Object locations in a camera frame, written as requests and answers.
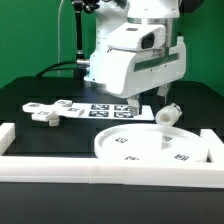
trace black tabletop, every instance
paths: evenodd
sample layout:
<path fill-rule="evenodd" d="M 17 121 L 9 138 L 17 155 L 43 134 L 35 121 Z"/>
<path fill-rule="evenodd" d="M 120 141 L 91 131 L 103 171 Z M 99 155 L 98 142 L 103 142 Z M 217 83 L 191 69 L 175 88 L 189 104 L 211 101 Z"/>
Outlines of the black tabletop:
<path fill-rule="evenodd" d="M 158 110 L 155 91 L 142 94 L 144 105 Z M 58 127 L 31 120 L 22 111 L 28 102 L 53 104 L 123 104 L 124 99 L 84 87 L 71 78 L 18 78 L 0 90 L 0 120 L 14 122 L 16 140 L 4 156 L 95 157 L 93 141 L 100 131 L 136 121 L 61 118 Z M 167 104 L 183 116 L 176 127 L 198 134 L 212 128 L 223 139 L 224 98 L 197 82 L 175 82 Z M 0 223 L 145 224 L 223 223 L 222 189 L 89 184 L 1 183 Z"/>

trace white plate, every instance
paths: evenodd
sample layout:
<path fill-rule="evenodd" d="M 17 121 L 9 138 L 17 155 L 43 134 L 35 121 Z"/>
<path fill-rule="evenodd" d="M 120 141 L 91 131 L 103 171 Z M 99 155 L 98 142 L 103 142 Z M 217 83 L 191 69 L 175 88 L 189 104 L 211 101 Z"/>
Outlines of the white plate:
<path fill-rule="evenodd" d="M 127 124 L 100 132 L 95 154 L 106 160 L 204 162 L 208 146 L 197 135 L 156 124 Z"/>

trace printed symbol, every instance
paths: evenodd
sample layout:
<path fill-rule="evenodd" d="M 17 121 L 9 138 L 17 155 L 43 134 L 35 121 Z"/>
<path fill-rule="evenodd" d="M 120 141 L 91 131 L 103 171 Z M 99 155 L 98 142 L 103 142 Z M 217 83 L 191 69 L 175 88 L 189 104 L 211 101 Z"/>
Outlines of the printed symbol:
<path fill-rule="evenodd" d="M 44 115 L 44 116 L 46 116 L 46 115 L 48 115 L 48 114 L 49 114 L 49 112 L 46 112 L 46 111 L 41 111 L 41 112 L 39 112 L 38 114 L 39 114 L 39 115 Z"/>
<path fill-rule="evenodd" d="M 89 117 L 108 117 L 109 113 L 107 111 L 90 111 Z"/>
<path fill-rule="evenodd" d="M 72 108 L 72 107 L 68 109 L 68 111 L 71 111 L 71 112 L 76 112 L 76 111 L 78 111 L 78 110 L 79 110 L 79 109 L 77 109 L 77 108 Z"/>
<path fill-rule="evenodd" d="M 134 118 L 128 112 L 114 112 L 114 117 L 116 117 L 116 118 Z"/>
<path fill-rule="evenodd" d="M 189 159 L 189 156 L 184 156 L 184 155 L 178 154 L 174 158 L 182 160 L 182 161 L 186 161 L 187 159 Z"/>
<path fill-rule="evenodd" d="M 125 158 L 125 160 L 139 160 L 139 159 L 133 156 L 128 156 L 127 158 Z"/>
<path fill-rule="evenodd" d="M 57 102 L 58 104 L 67 104 L 68 103 L 68 101 L 65 101 L 65 100 L 59 100 L 58 102 Z"/>
<path fill-rule="evenodd" d="M 107 104 L 92 104 L 91 110 L 109 110 L 109 107 Z"/>
<path fill-rule="evenodd" d="M 115 140 L 116 142 L 119 142 L 119 143 L 125 143 L 128 141 L 128 139 L 125 139 L 125 138 L 118 138 Z"/>
<path fill-rule="evenodd" d="M 40 106 L 40 104 L 38 104 L 38 103 L 30 104 L 30 107 L 39 107 L 39 106 Z"/>
<path fill-rule="evenodd" d="M 127 105 L 114 105 L 114 110 L 130 111 L 130 107 Z"/>
<path fill-rule="evenodd" d="M 172 138 L 167 137 L 167 136 L 163 136 L 163 141 L 169 142 L 170 140 L 172 140 Z"/>
<path fill-rule="evenodd" d="M 179 113 L 181 113 L 180 107 L 178 107 L 176 104 L 174 105 L 174 107 L 178 110 Z"/>

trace green wall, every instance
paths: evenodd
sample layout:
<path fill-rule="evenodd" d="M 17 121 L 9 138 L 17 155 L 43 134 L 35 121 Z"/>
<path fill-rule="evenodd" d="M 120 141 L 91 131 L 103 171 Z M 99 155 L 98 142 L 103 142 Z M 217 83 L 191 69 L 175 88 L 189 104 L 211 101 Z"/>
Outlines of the green wall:
<path fill-rule="evenodd" d="M 8 1 L 0 4 L 0 87 L 16 77 L 35 75 L 58 60 L 57 16 L 61 0 Z M 61 59 L 75 57 L 71 1 L 62 10 Z M 224 1 L 205 0 L 180 20 L 187 46 L 184 80 L 201 81 L 224 96 Z M 83 15 L 84 51 L 95 45 L 94 15 Z"/>

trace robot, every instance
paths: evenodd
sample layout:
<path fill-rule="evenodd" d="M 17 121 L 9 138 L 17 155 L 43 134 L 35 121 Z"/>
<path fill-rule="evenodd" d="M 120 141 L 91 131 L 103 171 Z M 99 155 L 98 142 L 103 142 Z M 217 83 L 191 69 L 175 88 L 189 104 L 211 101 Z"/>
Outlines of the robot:
<path fill-rule="evenodd" d="M 126 98 L 134 116 L 139 115 L 139 94 L 159 87 L 166 97 L 169 84 L 184 76 L 186 47 L 178 36 L 180 11 L 194 11 L 203 0 L 72 0 L 76 15 L 80 9 L 96 10 L 96 49 L 88 64 L 87 86 L 106 89 Z M 77 29 L 77 40 L 81 41 Z"/>

